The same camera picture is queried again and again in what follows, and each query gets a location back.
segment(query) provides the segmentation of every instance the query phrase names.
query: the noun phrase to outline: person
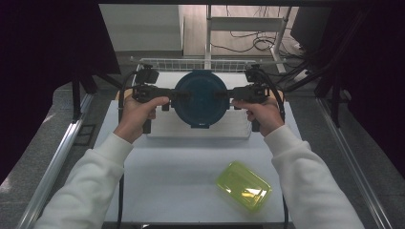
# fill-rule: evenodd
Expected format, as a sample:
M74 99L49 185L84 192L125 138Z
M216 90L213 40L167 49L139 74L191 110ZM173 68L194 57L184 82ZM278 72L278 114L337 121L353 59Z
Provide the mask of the person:
M35 228L101 228L124 173L124 160L142 135L142 124L147 118L154 119L156 107L168 101L167 97L157 97L140 104L128 96L114 132L77 162ZM325 162L284 124L274 99L263 104L232 103L247 109L249 121L256 118L261 124L260 133L273 153L271 162L296 228L364 228Z

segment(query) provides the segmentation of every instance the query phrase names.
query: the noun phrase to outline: yellow translucent box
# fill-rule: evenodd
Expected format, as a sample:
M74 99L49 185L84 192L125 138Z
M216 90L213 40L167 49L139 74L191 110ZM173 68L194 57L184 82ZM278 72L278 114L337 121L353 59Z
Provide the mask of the yellow translucent box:
M217 178L217 185L251 212L258 211L271 193L271 186L239 161Z

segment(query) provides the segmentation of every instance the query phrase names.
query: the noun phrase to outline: white sleeve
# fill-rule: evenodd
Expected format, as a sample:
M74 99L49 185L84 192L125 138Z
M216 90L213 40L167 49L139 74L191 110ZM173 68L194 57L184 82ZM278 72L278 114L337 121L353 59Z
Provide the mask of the white sleeve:
M364 228L328 166L287 126L265 137L296 228Z
M110 134L99 147L88 150L34 228L101 228L132 149L132 144Z

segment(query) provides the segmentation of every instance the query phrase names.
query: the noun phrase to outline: blue lid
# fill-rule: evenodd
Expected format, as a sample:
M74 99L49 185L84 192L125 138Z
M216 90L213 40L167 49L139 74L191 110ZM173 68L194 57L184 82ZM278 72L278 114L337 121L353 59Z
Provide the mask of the blue lid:
M179 81L175 90L191 93L188 98L172 101L172 107L179 118L191 128L207 129L229 109L229 98L215 96L216 92L225 91L226 86L211 71L194 70Z

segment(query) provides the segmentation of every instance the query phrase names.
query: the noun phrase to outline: white tabletop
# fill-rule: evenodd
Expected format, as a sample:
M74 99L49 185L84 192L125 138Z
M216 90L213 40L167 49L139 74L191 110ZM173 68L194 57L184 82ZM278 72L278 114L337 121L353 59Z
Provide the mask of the white tabletop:
M286 123L300 137L286 102ZM96 146L117 126L112 101ZM246 139L143 135L125 161L122 221L152 223L266 223L284 221L279 177L272 153L259 133ZM272 187L262 209L250 213L216 185L232 161L241 161ZM105 221L117 221L118 187Z

